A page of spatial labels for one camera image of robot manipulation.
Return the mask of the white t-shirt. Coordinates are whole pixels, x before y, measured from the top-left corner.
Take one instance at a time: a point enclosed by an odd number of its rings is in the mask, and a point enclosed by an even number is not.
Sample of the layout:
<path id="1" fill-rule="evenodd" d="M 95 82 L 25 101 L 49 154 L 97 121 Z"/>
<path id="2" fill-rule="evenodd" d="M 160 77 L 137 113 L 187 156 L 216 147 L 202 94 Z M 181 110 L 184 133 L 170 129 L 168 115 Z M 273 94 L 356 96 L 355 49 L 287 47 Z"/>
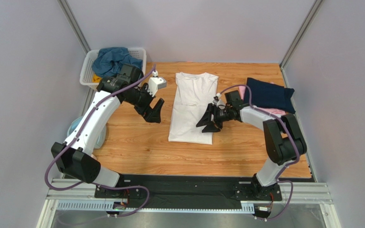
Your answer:
<path id="1" fill-rule="evenodd" d="M 219 77 L 210 73 L 176 73 L 177 85 L 168 141 L 212 145 L 212 133 L 196 124 L 216 95 Z"/>

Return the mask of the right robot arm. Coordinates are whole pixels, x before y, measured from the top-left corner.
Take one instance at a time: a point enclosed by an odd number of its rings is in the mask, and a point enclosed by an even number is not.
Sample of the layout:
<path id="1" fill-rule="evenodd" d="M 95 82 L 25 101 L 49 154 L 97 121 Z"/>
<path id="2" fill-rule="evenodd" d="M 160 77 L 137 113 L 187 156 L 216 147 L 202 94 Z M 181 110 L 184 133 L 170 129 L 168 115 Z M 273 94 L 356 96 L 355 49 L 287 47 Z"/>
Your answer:
<path id="1" fill-rule="evenodd" d="M 202 133 L 217 133 L 227 121 L 239 121 L 257 127 L 264 133 L 268 158 L 253 175 L 247 191 L 253 199 L 268 199 L 277 191 L 278 181 L 289 166 L 299 162 L 307 152 L 307 145 L 293 114 L 277 115 L 244 102 L 239 91 L 225 94 L 226 103 L 217 94 L 207 105 L 197 127 Z"/>

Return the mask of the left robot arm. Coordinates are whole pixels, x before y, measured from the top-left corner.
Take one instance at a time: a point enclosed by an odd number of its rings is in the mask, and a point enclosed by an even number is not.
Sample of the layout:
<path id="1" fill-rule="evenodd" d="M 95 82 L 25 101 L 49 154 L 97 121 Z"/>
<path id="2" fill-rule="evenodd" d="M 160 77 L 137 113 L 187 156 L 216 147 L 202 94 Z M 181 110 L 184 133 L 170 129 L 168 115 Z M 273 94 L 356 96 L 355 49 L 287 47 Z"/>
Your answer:
<path id="1" fill-rule="evenodd" d="M 51 153 L 54 165 L 67 176 L 97 186 L 116 187 L 121 174 L 112 171 L 92 157 L 93 150 L 109 118 L 123 103 L 131 104 L 148 123 L 161 122 L 163 99 L 154 107 L 150 104 L 158 90 L 167 82 L 158 75 L 155 68 L 144 75 L 136 66 L 125 64 L 115 76 L 101 79 L 86 114 L 72 133 L 62 142 L 54 143 Z"/>

